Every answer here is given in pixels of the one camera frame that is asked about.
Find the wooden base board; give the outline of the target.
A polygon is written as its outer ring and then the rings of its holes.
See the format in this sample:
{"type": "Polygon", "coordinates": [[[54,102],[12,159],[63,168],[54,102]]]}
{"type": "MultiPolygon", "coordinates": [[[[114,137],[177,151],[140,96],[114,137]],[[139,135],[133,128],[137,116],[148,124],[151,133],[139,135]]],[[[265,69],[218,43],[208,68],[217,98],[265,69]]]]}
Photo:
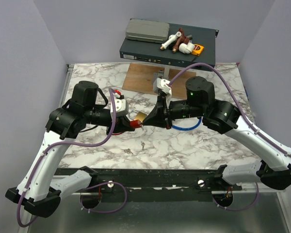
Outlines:
{"type": "MultiPolygon", "coordinates": [[[[153,73],[158,70],[163,70],[168,75],[169,80],[172,80],[180,70],[171,68],[170,66],[157,67],[149,66],[138,63],[131,63],[127,71],[122,89],[127,91],[133,91],[143,94],[152,94],[153,92],[153,73]]],[[[175,99],[185,100],[186,99],[186,81],[195,77],[196,72],[186,71],[183,73],[173,84],[172,97],[175,99]]]]}

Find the yellow tape measure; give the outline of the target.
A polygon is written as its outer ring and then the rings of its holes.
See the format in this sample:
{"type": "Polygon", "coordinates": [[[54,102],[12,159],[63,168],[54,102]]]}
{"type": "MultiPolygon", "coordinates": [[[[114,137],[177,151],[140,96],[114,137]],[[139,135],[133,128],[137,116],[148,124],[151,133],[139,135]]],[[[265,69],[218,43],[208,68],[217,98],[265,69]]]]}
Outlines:
{"type": "Polygon", "coordinates": [[[204,46],[199,44],[194,44],[194,49],[192,50],[191,54],[195,56],[199,56],[204,50],[204,46]]]}

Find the red cable padlock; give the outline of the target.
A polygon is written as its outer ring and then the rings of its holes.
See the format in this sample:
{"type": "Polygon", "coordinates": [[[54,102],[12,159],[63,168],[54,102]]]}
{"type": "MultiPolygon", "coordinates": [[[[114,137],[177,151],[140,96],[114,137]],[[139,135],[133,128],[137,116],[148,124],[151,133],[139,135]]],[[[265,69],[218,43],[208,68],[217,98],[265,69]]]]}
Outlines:
{"type": "MultiPolygon", "coordinates": [[[[140,121],[138,121],[138,120],[133,120],[133,121],[130,122],[130,125],[136,130],[138,128],[141,128],[142,123],[140,121]]],[[[123,133],[117,133],[116,132],[116,127],[115,127],[115,129],[113,131],[113,135],[120,135],[120,134],[123,134],[123,133]]]]}

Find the blue cable lock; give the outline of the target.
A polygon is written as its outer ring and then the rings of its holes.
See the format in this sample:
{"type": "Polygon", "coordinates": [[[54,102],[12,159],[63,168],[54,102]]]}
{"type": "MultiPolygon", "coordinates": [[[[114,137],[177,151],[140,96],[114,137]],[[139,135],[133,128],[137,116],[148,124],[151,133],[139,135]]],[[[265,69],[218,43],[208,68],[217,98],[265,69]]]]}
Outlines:
{"type": "Polygon", "coordinates": [[[191,130],[198,128],[198,126],[201,123],[202,123],[202,118],[200,117],[200,118],[198,118],[198,122],[194,126],[184,128],[184,127],[179,127],[179,126],[173,125],[172,128],[175,130],[178,130],[178,131],[191,131],[191,130]]]}

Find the white pvc pipe fitting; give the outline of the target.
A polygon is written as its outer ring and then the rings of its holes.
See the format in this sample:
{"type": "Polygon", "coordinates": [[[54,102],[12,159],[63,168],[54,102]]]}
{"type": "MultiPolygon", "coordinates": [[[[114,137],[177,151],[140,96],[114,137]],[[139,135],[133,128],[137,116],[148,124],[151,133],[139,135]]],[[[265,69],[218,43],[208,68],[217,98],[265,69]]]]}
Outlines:
{"type": "Polygon", "coordinates": [[[165,50],[167,49],[172,43],[176,42],[179,37],[181,37],[182,33],[178,31],[176,34],[172,34],[169,36],[168,40],[162,43],[160,49],[165,50]]]}

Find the black mounting base plate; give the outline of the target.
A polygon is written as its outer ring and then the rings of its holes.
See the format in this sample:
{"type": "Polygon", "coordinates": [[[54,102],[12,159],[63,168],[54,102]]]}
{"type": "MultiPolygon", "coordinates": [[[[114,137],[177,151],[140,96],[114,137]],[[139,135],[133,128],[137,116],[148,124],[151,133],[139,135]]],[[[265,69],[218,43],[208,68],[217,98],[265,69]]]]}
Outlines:
{"type": "Polygon", "coordinates": [[[90,189],[80,191],[102,194],[102,202],[211,202],[213,192],[225,194],[241,190],[219,177],[222,169],[119,169],[96,168],[90,189]]]}

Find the brown pipe fitting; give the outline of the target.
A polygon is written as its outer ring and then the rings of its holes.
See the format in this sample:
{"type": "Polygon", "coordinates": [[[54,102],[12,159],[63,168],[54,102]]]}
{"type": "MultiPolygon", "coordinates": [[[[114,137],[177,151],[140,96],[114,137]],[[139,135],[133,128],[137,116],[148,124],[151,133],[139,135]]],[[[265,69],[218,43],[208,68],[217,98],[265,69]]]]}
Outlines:
{"type": "Polygon", "coordinates": [[[181,35],[181,37],[179,37],[179,38],[177,39],[177,41],[174,43],[174,45],[173,45],[173,47],[172,47],[172,52],[173,52],[173,53],[176,53],[176,52],[178,51],[179,45],[180,45],[181,43],[188,44],[188,43],[190,42],[190,40],[188,40],[188,39],[186,38],[186,35],[185,35],[184,30],[183,30],[182,28],[179,28],[178,31],[180,31],[180,32],[182,33],[182,35],[181,35]]]}

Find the brass padlock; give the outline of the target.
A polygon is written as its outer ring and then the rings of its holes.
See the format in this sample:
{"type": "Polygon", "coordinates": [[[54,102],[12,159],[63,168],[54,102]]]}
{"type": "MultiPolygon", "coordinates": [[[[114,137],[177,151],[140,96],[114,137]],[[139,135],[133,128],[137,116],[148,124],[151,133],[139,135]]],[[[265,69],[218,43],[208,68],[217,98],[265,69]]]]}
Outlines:
{"type": "Polygon", "coordinates": [[[131,120],[138,120],[140,122],[143,122],[143,120],[147,117],[147,114],[140,111],[131,110],[129,111],[128,117],[131,120]]]}

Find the silver key set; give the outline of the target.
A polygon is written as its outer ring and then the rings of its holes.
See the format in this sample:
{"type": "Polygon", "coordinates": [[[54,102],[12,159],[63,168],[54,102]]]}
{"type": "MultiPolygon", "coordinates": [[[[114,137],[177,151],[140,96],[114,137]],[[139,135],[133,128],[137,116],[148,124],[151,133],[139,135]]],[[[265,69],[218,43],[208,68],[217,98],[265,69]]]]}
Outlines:
{"type": "Polygon", "coordinates": [[[126,153],[126,154],[131,154],[131,155],[133,155],[134,153],[131,151],[131,149],[130,148],[128,148],[128,149],[121,149],[124,153],[126,153]]]}

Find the white pvc elbow fitting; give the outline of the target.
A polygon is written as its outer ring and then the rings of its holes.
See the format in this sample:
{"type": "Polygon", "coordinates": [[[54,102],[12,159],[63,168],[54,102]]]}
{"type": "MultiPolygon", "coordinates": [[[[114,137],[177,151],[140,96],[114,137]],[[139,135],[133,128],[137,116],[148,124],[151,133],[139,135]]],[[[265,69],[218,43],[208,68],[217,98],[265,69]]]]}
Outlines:
{"type": "Polygon", "coordinates": [[[178,48],[178,50],[184,54],[190,54],[192,53],[194,49],[195,49],[195,45],[190,42],[188,44],[181,43],[178,48]]]}

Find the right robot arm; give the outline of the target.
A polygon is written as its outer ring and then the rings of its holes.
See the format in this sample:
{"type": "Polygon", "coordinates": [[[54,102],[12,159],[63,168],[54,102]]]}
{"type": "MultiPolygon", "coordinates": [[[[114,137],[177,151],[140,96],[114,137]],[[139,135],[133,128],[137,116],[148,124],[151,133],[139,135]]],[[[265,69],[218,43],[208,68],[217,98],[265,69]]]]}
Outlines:
{"type": "Polygon", "coordinates": [[[187,99],[179,101],[171,101],[169,83],[160,78],[153,83],[157,102],[143,125],[170,129],[173,120],[197,117],[207,128],[238,141],[260,158],[248,165],[220,166],[213,178],[217,189],[237,183],[261,182],[275,190],[291,185],[291,148],[274,139],[265,140],[263,131],[242,116],[239,108],[215,98],[214,85],[205,78],[189,78],[185,84],[187,99]]]}

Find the grey plastic tool case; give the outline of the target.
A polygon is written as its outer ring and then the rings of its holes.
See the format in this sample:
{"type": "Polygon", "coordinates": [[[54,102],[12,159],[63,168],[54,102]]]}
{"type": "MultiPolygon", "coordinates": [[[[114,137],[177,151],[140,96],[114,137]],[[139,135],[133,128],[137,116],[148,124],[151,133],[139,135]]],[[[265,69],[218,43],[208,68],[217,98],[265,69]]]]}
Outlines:
{"type": "Polygon", "coordinates": [[[143,19],[131,19],[126,27],[126,39],[163,43],[167,40],[170,25],[143,19]]]}

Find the metal bracket with lock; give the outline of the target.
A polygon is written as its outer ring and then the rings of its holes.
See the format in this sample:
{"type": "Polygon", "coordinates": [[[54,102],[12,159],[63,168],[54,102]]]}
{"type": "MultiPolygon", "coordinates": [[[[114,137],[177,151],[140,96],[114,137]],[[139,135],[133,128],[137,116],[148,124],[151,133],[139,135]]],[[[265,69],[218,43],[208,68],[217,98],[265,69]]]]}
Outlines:
{"type": "Polygon", "coordinates": [[[168,75],[165,74],[165,72],[163,70],[158,70],[157,72],[153,73],[153,78],[152,81],[154,82],[157,78],[160,79],[169,79],[168,75]]]}

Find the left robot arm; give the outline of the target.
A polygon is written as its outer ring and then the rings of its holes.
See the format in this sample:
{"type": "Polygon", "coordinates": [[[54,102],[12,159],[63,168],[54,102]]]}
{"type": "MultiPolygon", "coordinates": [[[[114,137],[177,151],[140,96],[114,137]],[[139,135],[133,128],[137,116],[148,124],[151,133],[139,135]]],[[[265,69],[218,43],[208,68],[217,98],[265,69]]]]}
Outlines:
{"type": "Polygon", "coordinates": [[[52,182],[61,159],[71,145],[99,147],[113,133],[134,130],[127,118],[129,104],[124,96],[111,88],[109,94],[109,98],[103,95],[96,83],[80,81],[74,86],[71,99],[50,113],[41,147],[28,173],[18,186],[9,188],[5,194],[7,199],[17,204],[17,220],[20,220],[21,209],[33,216],[47,218],[65,197],[80,190],[92,192],[100,185],[112,184],[103,182],[98,172],[86,166],[58,182],[52,182]],[[103,105],[96,103],[98,94],[105,100],[103,105]],[[78,134],[88,124],[107,127],[106,138],[88,145],[76,142],[78,134]]]}

